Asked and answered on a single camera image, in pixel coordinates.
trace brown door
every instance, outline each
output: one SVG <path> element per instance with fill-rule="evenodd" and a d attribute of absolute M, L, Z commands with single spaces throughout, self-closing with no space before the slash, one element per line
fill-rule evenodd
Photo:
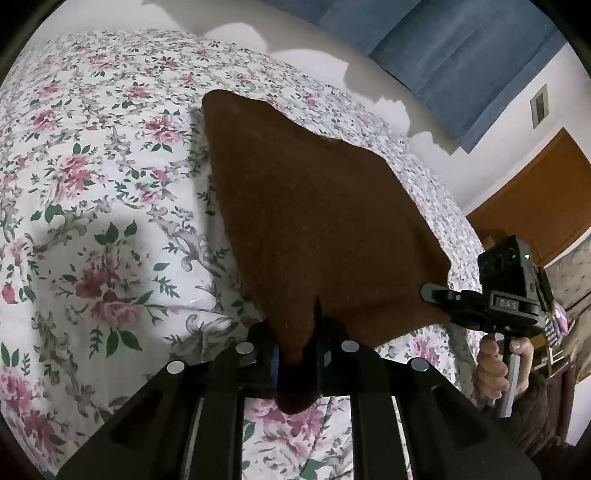
<path fill-rule="evenodd" d="M 591 164 L 563 128 L 467 218 L 481 240 L 517 235 L 545 265 L 591 226 Z"/>

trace hand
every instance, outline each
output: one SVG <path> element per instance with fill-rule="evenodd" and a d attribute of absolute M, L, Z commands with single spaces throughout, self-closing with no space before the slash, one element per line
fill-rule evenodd
<path fill-rule="evenodd" d="M 534 346 L 528 338 L 516 338 L 509 344 L 509 350 L 521 357 L 519 377 L 517 381 L 517 393 L 515 398 L 523 394 L 530 386 L 529 376 L 534 362 Z M 476 388 L 488 398 L 501 398 L 502 393 L 509 388 L 509 381 L 505 378 L 507 366 L 497 358 L 499 345 L 489 336 L 485 336 L 480 342 L 480 352 L 476 358 L 478 368 L 476 370 Z"/>

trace bed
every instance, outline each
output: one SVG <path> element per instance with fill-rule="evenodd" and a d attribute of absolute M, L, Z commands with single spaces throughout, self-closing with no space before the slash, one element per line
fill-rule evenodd
<path fill-rule="evenodd" d="M 213 89 L 381 155 L 449 256 L 450 288 L 480 290 L 482 246 L 443 183 L 347 93 L 188 33 L 30 48 L 0 89 L 0 405 L 47 478 L 169 360 L 211 360 L 262 318 L 210 181 L 199 108 Z M 434 325 L 378 352 L 422 356 L 470 397 L 479 339 Z M 295 416 L 250 400 L 243 448 L 245 479 L 352 477 L 349 400 Z"/>

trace wall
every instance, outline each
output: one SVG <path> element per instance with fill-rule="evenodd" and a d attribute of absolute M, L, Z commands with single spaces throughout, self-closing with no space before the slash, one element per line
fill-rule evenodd
<path fill-rule="evenodd" d="M 587 377 L 574 389 L 573 414 L 570 418 L 569 433 L 566 441 L 571 445 L 581 438 L 591 421 L 591 377 Z"/>
<path fill-rule="evenodd" d="M 318 28 L 258 0 L 66 0 L 30 44 L 84 30 L 185 30 L 267 53 L 311 77 L 348 90 L 394 131 L 408 135 L 418 155 L 446 182 L 465 213 L 497 191 L 565 126 L 591 158 L 590 80 L 570 46 L 507 107 L 466 154 L 412 94 L 374 62 Z M 550 116 L 533 130 L 530 99 L 548 84 Z"/>
<path fill-rule="evenodd" d="M 545 83 L 550 114 L 534 130 L 530 99 Z M 589 125 L 591 79 L 566 45 L 509 104 L 470 155 L 459 151 L 442 159 L 450 170 L 444 179 L 452 190 L 461 190 L 457 201 L 465 213 L 471 212 L 527 165 L 562 127 L 591 159 Z"/>

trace handle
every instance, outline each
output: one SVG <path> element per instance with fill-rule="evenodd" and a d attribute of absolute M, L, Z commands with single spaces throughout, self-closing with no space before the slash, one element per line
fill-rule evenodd
<path fill-rule="evenodd" d="M 509 342 L 511 338 L 502 337 L 498 339 L 497 336 L 502 337 L 501 334 L 495 334 L 495 340 L 499 344 L 499 358 L 502 356 L 503 363 L 508 368 L 507 376 L 509 381 L 509 388 L 503 392 L 502 397 L 495 402 L 495 416 L 499 419 L 507 419 L 511 417 L 513 412 L 513 402 L 517 395 L 517 382 L 519 380 L 519 366 L 521 365 L 521 357 L 509 350 Z"/>

